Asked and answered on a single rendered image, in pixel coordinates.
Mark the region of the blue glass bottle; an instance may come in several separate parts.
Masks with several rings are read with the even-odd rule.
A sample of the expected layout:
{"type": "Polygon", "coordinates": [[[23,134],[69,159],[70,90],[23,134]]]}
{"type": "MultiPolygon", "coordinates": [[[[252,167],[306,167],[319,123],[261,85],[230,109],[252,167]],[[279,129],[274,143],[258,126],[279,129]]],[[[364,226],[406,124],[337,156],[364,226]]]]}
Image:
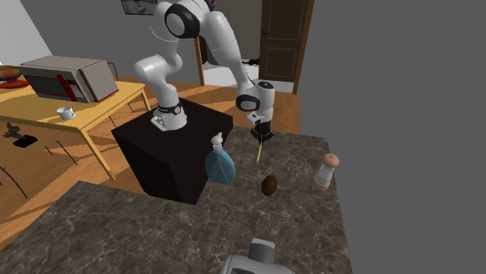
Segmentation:
{"type": "Polygon", "coordinates": [[[211,181],[229,184],[235,178],[235,165],[229,154],[223,149],[223,140],[221,132],[212,137],[213,150],[206,157],[205,170],[211,181]]]}

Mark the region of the white cup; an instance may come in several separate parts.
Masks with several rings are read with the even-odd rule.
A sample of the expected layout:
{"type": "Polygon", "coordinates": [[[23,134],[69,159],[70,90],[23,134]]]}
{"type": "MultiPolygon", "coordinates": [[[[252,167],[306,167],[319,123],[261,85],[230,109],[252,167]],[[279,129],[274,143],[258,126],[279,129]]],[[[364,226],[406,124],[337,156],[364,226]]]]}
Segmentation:
{"type": "Polygon", "coordinates": [[[64,121],[71,120],[76,116],[76,113],[70,106],[60,107],[56,110],[56,112],[58,116],[64,121]]]}

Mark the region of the black robot stand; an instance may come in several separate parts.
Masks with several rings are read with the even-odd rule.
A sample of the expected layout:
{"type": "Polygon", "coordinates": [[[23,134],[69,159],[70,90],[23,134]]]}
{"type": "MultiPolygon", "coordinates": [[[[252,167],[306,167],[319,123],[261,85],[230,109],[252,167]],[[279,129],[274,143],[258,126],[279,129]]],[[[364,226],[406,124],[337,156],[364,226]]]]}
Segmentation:
{"type": "Polygon", "coordinates": [[[113,129],[112,135],[145,193],[195,205],[208,180],[210,140],[219,132],[227,138],[233,117],[189,100],[180,102],[188,115],[183,128],[162,132],[148,111],[113,129]]]}

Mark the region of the dark plant on black base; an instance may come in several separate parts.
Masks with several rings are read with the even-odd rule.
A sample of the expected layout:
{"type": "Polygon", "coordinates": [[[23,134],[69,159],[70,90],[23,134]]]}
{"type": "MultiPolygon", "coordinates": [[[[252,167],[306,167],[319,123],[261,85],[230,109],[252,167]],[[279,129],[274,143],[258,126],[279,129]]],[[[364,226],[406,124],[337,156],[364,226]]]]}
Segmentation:
{"type": "Polygon", "coordinates": [[[7,131],[2,134],[4,138],[14,138],[14,146],[26,148],[38,141],[38,138],[32,135],[19,134],[19,126],[14,126],[10,122],[6,124],[7,131]]]}

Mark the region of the yellow wooden table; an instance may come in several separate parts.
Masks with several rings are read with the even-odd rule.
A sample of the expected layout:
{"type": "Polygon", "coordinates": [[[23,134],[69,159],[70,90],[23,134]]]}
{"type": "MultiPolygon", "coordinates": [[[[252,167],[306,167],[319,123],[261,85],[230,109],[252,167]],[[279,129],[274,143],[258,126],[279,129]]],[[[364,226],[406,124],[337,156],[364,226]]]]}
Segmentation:
{"type": "Polygon", "coordinates": [[[118,81],[117,86],[118,92],[101,102],[89,104],[42,98],[30,86],[12,90],[0,89],[0,121],[81,135],[109,178],[114,181],[115,173],[93,143],[88,131],[138,97],[142,100],[144,108],[147,111],[150,110],[144,90],[145,86],[142,83],[118,81]],[[58,116],[56,110],[66,106],[72,107],[76,116],[64,121],[58,116]]]}

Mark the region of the wall picture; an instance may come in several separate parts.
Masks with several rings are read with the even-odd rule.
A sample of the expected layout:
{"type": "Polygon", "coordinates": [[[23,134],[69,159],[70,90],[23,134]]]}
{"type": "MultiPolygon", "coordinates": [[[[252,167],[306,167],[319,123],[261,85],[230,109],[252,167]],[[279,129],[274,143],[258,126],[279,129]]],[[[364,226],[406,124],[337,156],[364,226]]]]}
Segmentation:
{"type": "Polygon", "coordinates": [[[121,0],[126,15],[153,15],[159,0],[121,0]]]}

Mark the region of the brown wooden door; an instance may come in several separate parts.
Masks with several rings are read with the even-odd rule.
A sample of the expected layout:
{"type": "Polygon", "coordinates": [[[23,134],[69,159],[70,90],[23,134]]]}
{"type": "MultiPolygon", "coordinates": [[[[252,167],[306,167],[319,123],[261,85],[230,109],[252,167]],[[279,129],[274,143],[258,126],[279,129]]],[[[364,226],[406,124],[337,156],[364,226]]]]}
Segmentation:
{"type": "Polygon", "coordinates": [[[315,0],[262,0],[259,78],[296,94],[315,0]]]}

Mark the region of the grey and red microwave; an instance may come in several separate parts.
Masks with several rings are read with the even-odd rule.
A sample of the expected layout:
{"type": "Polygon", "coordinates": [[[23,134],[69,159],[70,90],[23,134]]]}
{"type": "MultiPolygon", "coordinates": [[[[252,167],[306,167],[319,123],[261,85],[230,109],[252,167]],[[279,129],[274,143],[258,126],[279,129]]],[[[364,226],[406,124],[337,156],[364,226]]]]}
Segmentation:
{"type": "Polygon", "coordinates": [[[39,97],[97,103],[118,92],[105,60],[46,56],[18,66],[39,97]]]}

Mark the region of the brown egg-shaped object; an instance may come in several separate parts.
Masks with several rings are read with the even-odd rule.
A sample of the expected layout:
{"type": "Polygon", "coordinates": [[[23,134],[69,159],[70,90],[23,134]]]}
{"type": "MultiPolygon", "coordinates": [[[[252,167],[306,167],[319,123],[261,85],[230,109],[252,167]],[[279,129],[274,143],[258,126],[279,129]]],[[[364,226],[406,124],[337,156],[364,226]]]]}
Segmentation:
{"type": "Polygon", "coordinates": [[[265,196],[272,195],[278,188],[276,178],[273,175],[268,175],[262,181],[261,189],[265,196]]]}

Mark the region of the pepper mill with wooden ends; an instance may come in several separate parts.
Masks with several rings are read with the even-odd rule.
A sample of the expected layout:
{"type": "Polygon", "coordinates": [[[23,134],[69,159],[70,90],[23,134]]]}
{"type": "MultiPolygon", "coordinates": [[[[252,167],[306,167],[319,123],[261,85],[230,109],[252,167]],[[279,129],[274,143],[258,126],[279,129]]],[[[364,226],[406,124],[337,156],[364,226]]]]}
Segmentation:
{"type": "Polygon", "coordinates": [[[339,166],[340,160],[337,155],[326,153],[321,157],[322,164],[316,172],[312,185],[318,191],[326,191],[333,178],[333,172],[339,166]]]}

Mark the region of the grey appliance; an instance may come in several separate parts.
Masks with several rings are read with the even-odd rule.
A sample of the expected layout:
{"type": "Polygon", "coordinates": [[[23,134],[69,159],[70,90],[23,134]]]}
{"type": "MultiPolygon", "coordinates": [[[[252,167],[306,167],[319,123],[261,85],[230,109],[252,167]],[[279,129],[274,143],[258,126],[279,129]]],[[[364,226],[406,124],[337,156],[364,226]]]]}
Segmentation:
{"type": "Polygon", "coordinates": [[[288,267],[275,263],[275,244],[253,238],[248,255],[228,256],[219,274],[296,274],[288,267]]]}

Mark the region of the brown bowl on red plate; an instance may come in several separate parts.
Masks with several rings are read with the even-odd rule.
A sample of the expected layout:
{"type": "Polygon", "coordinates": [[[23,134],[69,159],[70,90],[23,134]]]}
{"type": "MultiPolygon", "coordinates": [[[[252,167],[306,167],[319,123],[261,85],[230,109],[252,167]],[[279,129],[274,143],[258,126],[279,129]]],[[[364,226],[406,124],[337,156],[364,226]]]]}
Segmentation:
{"type": "Polygon", "coordinates": [[[0,88],[15,89],[29,86],[26,80],[19,79],[22,72],[12,65],[0,65],[0,88]]]}

